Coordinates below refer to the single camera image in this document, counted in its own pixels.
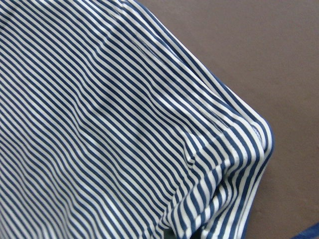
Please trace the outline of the blue white striped polo shirt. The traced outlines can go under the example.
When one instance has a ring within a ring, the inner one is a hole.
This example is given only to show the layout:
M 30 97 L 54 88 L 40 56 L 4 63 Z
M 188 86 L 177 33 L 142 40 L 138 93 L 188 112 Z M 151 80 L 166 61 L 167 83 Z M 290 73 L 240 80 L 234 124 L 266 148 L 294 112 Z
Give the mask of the blue white striped polo shirt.
M 272 151 L 139 2 L 1 1 L 1 238 L 242 239 Z

